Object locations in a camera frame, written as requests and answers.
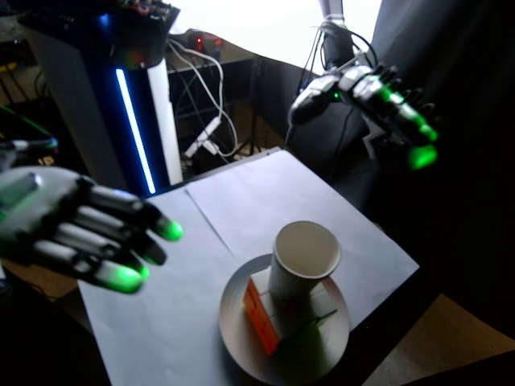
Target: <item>white tabletop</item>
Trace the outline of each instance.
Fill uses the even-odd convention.
[[[323,21],[318,0],[167,0],[181,9],[171,28],[220,36],[247,51],[304,67],[316,27]],[[381,0],[344,0],[345,25],[372,41]],[[322,73],[315,60],[315,73]]]
[[[342,245],[332,277],[351,328],[418,268],[390,238],[289,153],[222,171],[151,201],[184,229],[142,291],[123,295],[80,283],[113,386],[241,384],[218,331],[225,283],[249,259],[271,252],[278,230],[311,220]]]

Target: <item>round plate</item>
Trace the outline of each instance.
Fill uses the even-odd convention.
[[[327,374],[340,361],[348,341],[347,305],[330,278],[322,281],[338,311],[321,327],[297,343],[268,356],[253,330],[243,306],[250,275],[267,268],[272,255],[256,257],[230,278],[220,302],[220,331],[225,346],[238,365],[267,384],[308,384]]]

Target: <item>small box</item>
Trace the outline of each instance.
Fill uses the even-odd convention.
[[[322,283],[311,290],[309,298],[295,301],[273,298],[268,290],[269,277],[270,267],[251,275],[243,303],[266,354],[272,355],[280,342],[313,323],[320,325],[337,308]]]

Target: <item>paper cup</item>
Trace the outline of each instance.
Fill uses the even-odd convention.
[[[338,240],[322,225],[288,224],[275,238],[270,293],[285,300],[305,297],[335,270],[340,259]]]

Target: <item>led light strip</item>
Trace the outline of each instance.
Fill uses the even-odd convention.
[[[121,69],[116,70],[116,77],[118,78],[118,84],[122,91],[123,103],[126,106],[127,116],[129,117],[130,129],[136,142],[136,148],[138,149],[139,159],[142,162],[143,173],[145,174],[146,185],[148,191],[153,195],[155,193],[154,181],[152,180],[152,174],[148,167],[148,161],[146,160],[145,148],[143,147],[142,138],[139,135],[138,123],[136,122],[136,116],[134,115],[134,109],[132,107],[132,101],[130,100],[129,89],[127,88],[126,76]]]

